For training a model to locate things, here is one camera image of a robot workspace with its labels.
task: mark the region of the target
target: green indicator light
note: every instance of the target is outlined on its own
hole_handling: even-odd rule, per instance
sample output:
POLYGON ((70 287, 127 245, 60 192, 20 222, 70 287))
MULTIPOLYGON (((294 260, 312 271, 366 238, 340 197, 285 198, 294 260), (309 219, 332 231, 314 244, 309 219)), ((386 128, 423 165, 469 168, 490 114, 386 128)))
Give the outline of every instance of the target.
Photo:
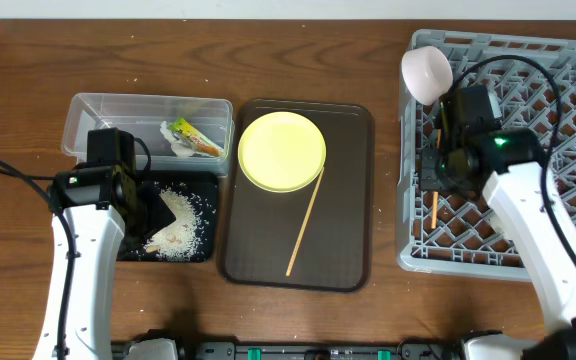
POLYGON ((387 350, 379 350, 377 352, 377 360, 391 360, 392 356, 390 354, 390 351, 387 350))
POLYGON ((261 349, 248 349, 248 360, 261 360, 261 349))
POLYGON ((497 144, 497 146, 503 146, 503 144, 508 142, 508 139, 504 139, 504 138, 495 138, 494 139, 495 144, 497 144))

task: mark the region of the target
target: wooden chopstick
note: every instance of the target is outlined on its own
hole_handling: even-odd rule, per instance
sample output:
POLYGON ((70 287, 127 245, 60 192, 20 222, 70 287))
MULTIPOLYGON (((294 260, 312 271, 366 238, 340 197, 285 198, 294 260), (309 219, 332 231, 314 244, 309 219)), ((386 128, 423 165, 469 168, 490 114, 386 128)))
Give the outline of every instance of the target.
MULTIPOLYGON (((437 149, 439 149, 439 143, 441 142, 441 129, 437 130, 437 149)), ((430 228, 434 230, 437 228, 437 203, 439 202, 439 193, 433 191, 432 193, 432 219, 430 222, 430 228)))
POLYGON ((315 204, 315 198, 317 197, 317 192, 319 191, 319 184, 321 183, 321 178, 324 176, 324 168, 321 168, 319 173, 319 178, 317 179, 317 184, 315 185, 315 190, 312 192, 310 197, 310 204, 308 204, 308 210, 306 210, 306 216, 304 217, 304 222, 301 224, 301 230, 299 230, 299 236, 297 237, 297 243, 295 244, 295 249, 292 251, 292 257, 290 258, 290 263, 288 264, 288 270, 286 270, 286 276, 290 276, 292 272, 292 266, 295 264, 295 259, 297 258, 297 252, 299 251, 299 245, 301 245, 301 239, 304 237, 304 232, 306 231, 306 225, 308 224, 308 218, 310 218, 310 211, 312 206, 315 204))

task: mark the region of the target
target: dish rack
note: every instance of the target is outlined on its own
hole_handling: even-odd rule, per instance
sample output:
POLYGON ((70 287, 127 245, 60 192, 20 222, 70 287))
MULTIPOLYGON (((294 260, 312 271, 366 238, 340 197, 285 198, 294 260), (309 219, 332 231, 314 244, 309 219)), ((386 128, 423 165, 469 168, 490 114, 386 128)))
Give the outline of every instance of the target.
MULTIPOLYGON (((419 30, 409 50, 423 46, 434 46, 446 55, 454 78, 482 60, 506 54, 531 58, 553 74, 560 86, 564 115, 558 134, 560 145, 551 166, 561 198, 576 225, 576 41, 419 30)), ((483 199, 475 204, 440 193, 437 227, 430 228, 432 193, 420 191, 418 183, 421 149, 432 143, 436 109, 417 103, 401 74, 399 83, 402 149, 397 185, 398 264, 410 271, 528 281, 512 239, 492 229, 493 213, 483 199)), ((485 84, 496 94, 504 116, 503 128, 529 127, 544 147, 549 142, 555 99, 536 69, 519 61, 496 61, 470 74, 464 83, 485 84)))

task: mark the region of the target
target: clear plastic container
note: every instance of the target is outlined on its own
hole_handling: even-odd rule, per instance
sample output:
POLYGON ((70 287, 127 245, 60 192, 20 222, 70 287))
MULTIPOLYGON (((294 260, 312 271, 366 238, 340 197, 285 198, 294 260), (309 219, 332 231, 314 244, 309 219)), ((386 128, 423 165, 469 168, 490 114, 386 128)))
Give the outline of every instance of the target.
MULTIPOLYGON (((86 161, 88 131, 116 127, 146 143, 153 170, 210 171, 227 176, 234 134, 232 113, 232 104, 222 99, 82 93, 70 104, 61 147, 78 162, 86 161), (160 127, 162 122, 169 125, 180 117, 223 148, 222 155, 177 157, 160 127)), ((135 152, 137 166, 145 165, 146 156, 139 145, 135 145, 135 152)))

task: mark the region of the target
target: wood grain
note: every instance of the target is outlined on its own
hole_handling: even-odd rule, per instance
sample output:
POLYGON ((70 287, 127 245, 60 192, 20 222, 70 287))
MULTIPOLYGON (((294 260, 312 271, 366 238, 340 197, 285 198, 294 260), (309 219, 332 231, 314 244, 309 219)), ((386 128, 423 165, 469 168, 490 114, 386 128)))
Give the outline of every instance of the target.
MULTIPOLYGON (((163 327, 189 342, 377 344, 490 328, 539 338, 530 284, 410 273, 395 263, 398 67, 421 28, 576 39, 576 22, 0 20, 0 157, 35 174, 72 167, 60 141, 78 92, 225 98, 236 110, 259 97, 363 105, 376 120, 379 210, 368 286, 351 295, 236 286, 214 260, 121 263, 113 339, 163 327)), ((51 244, 46 206, 0 176, 0 359, 33 354, 51 244)))

